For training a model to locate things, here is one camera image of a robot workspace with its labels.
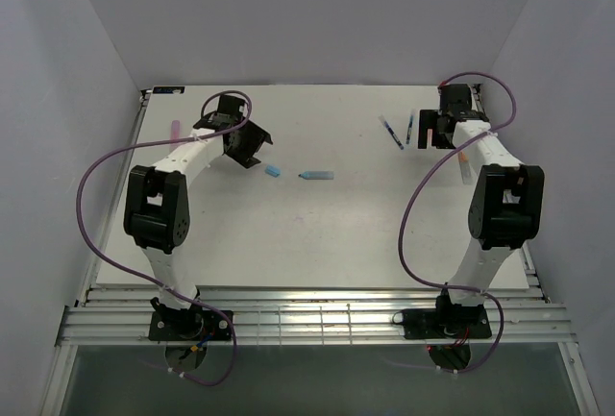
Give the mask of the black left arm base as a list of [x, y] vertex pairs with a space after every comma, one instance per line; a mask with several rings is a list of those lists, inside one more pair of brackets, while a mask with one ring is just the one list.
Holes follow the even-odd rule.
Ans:
[[152, 313], [148, 339], [156, 342], [179, 342], [203, 340], [228, 341], [230, 327], [223, 326], [224, 319], [218, 313], [191, 306], [188, 309], [168, 307], [155, 297], [150, 300]]

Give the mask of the light blue highlighter cap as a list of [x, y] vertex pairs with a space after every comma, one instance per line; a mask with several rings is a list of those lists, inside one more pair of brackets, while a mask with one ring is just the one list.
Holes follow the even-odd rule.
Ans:
[[274, 177], [274, 178], [278, 178], [281, 175], [281, 169], [276, 167], [276, 166], [274, 166], [274, 165], [268, 164], [265, 167], [265, 173], [268, 176], [271, 176], [271, 177]]

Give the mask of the light blue highlighter body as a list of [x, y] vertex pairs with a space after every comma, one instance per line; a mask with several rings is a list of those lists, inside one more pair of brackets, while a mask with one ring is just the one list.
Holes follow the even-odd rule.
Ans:
[[305, 171], [298, 177], [304, 180], [328, 181], [334, 179], [334, 173], [332, 171]]

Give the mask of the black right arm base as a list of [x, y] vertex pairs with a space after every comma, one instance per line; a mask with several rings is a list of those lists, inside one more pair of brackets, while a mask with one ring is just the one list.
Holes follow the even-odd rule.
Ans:
[[406, 308], [391, 320], [404, 329], [405, 339], [489, 339], [492, 330], [483, 304], [462, 306], [451, 301], [447, 290], [433, 308]]

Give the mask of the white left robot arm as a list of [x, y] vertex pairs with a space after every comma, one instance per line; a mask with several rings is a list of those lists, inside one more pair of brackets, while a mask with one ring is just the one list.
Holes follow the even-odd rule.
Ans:
[[260, 147], [273, 143], [271, 134], [249, 119], [247, 94], [227, 90], [206, 100], [212, 101], [217, 109], [201, 110], [189, 136], [166, 157], [131, 169], [123, 218], [125, 234], [147, 257], [161, 283], [155, 305], [174, 310], [170, 326], [186, 339], [204, 326], [202, 312], [192, 307], [199, 291], [179, 256], [190, 228], [189, 188], [215, 159], [226, 156], [249, 169], [260, 164]]

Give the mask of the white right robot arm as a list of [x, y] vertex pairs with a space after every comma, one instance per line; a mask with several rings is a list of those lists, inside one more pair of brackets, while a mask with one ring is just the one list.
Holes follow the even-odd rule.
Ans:
[[439, 108], [420, 110], [419, 149], [463, 148], [478, 176], [468, 210], [471, 240], [448, 282], [449, 301], [434, 312], [436, 329], [456, 336], [469, 324], [469, 314], [483, 305], [486, 291], [502, 264], [536, 237], [542, 210], [545, 175], [526, 165], [498, 139], [487, 116], [473, 107], [471, 88], [444, 84]]

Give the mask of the blue gel pen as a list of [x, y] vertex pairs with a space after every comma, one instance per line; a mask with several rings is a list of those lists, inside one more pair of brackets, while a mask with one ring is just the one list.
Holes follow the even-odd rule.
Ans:
[[406, 146], [408, 147], [411, 144], [411, 136], [412, 136], [412, 130], [414, 126], [414, 118], [415, 118], [415, 110], [413, 110], [410, 113], [407, 128], [406, 128]]
[[399, 137], [396, 135], [396, 133], [394, 132], [394, 130], [392, 129], [392, 127], [390, 126], [390, 124], [388, 123], [388, 121], [385, 119], [385, 117], [383, 115], [379, 116], [379, 120], [381, 122], [381, 124], [384, 126], [384, 128], [387, 130], [387, 132], [389, 133], [389, 135], [392, 137], [393, 141], [395, 142], [395, 144], [397, 145], [397, 147], [400, 150], [404, 150], [404, 144], [402, 143], [402, 141], [399, 139]]

